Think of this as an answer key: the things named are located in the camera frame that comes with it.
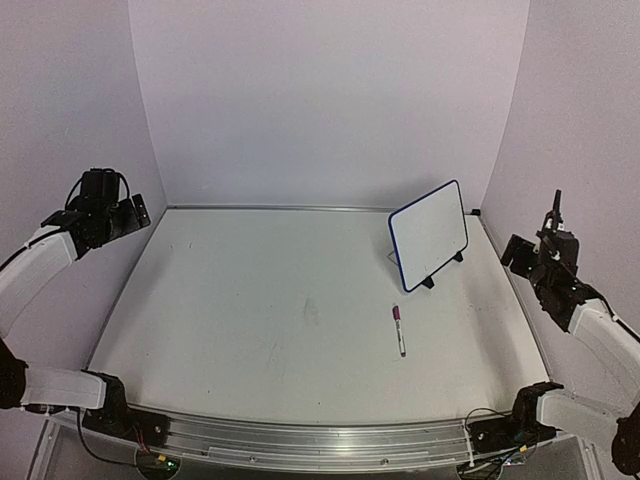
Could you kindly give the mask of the blue framed small whiteboard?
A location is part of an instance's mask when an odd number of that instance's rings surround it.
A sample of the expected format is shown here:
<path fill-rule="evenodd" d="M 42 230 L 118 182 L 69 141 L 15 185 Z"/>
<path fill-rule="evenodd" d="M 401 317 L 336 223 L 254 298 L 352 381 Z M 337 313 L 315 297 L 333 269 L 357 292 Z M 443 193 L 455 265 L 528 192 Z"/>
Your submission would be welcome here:
<path fill-rule="evenodd" d="M 392 212 L 388 228 L 402 289 L 411 293 L 469 245 L 459 182 L 453 179 Z"/>

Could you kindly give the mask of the white marker pen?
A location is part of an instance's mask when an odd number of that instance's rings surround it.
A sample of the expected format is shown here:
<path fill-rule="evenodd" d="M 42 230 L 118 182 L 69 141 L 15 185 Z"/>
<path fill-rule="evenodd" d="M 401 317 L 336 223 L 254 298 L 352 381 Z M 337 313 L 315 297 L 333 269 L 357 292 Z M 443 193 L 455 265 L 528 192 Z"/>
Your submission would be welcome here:
<path fill-rule="evenodd" d="M 395 329 L 396 329 L 396 336 L 397 336 L 397 342 L 398 342 L 398 347 L 399 347 L 399 353 L 400 356 L 402 358 L 406 357 L 406 345 L 405 345 L 405 340 L 404 340 L 404 335 L 403 335 L 403 331 L 402 331 L 402 325 L 401 325 L 401 315 L 400 315 L 400 308 L 397 304 L 395 304 L 392 307 L 392 316 L 393 316 L 393 320 L 395 323 Z"/>

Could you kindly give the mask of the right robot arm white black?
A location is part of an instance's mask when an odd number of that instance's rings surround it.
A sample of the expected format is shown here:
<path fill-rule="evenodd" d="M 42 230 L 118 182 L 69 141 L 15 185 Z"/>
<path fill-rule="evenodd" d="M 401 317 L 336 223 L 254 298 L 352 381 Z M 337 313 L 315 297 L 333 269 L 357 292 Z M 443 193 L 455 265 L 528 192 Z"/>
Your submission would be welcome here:
<path fill-rule="evenodd" d="M 639 336 L 606 299 L 577 277 L 579 241 L 550 214 L 535 241 L 509 239 L 501 263 L 526 279 L 559 329 L 574 337 L 612 373 L 633 402 L 639 400 Z M 639 409 L 619 409 L 572 393 L 552 381 L 521 388 L 509 414 L 465 426 L 476 454 L 518 450 L 563 431 L 610 453 L 623 475 L 639 476 Z"/>

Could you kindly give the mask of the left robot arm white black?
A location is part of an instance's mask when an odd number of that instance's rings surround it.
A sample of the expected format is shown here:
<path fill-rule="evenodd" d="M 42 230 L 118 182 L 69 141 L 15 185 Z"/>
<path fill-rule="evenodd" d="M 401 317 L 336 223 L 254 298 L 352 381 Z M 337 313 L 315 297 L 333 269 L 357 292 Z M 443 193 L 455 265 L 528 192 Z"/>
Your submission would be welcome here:
<path fill-rule="evenodd" d="M 1 265 L 1 335 L 58 274 L 115 240 L 148 227 L 144 199 L 112 168 L 85 171 L 62 209 Z M 144 452 L 163 446 L 167 416 L 131 406 L 123 382 L 90 370 L 37 367 L 1 347 L 1 407 L 40 415 L 73 411 L 81 430 L 132 441 Z"/>

